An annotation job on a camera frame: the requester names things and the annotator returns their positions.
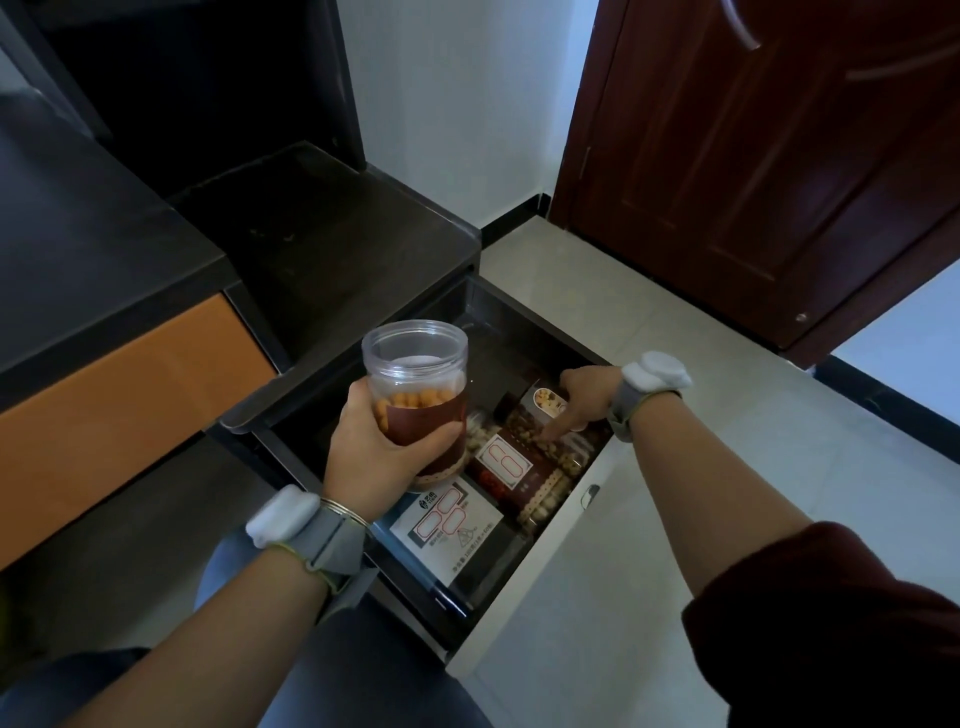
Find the orange drawer front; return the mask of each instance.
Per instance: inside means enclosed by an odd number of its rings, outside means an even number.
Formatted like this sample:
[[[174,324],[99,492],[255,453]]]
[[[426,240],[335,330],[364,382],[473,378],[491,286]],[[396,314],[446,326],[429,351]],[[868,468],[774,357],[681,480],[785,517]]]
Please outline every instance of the orange drawer front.
[[[274,373],[217,295],[0,413],[0,569]]]

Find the plastic jar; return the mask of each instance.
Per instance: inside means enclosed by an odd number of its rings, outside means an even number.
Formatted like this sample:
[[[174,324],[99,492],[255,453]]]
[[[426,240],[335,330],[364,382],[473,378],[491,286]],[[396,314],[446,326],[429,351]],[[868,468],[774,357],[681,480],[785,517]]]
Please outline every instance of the plastic jar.
[[[467,415],[467,335],[442,321],[398,321],[363,338],[363,361],[374,411],[383,433],[410,445]],[[429,488],[466,463],[466,433],[418,473],[414,484]]]

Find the maroon sleeve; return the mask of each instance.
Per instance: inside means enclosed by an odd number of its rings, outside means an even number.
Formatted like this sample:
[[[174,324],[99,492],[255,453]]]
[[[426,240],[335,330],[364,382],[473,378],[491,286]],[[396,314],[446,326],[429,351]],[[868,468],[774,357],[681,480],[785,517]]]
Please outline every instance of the maroon sleeve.
[[[731,567],[684,610],[684,628],[732,724],[776,722],[785,706],[823,719],[947,702],[956,715],[960,702],[960,609],[898,581],[836,523]]]

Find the door panel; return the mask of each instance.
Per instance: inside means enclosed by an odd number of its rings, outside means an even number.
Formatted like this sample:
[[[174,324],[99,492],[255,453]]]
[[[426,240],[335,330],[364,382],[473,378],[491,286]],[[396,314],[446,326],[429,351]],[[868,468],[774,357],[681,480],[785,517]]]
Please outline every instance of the door panel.
[[[632,0],[571,227],[786,348],[960,203],[958,38],[934,0]]]

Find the bracelet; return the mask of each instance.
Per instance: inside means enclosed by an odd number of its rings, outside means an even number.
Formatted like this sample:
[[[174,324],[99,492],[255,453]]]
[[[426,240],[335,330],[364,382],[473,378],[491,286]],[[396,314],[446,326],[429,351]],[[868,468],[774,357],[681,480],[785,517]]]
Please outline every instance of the bracelet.
[[[355,521],[360,525],[362,525],[364,528],[367,528],[367,529],[370,528],[369,523],[367,523],[362,518],[357,516],[355,513],[353,513],[353,511],[351,511],[345,505],[341,505],[340,503],[338,503],[336,500],[330,500],[329,498],[321,497],[320,503],[322,505],[325,505],[327,508],[329,508],[331,511],[333,511],[337,515],[343,516],[344,518],[351,519],[352,521]]]

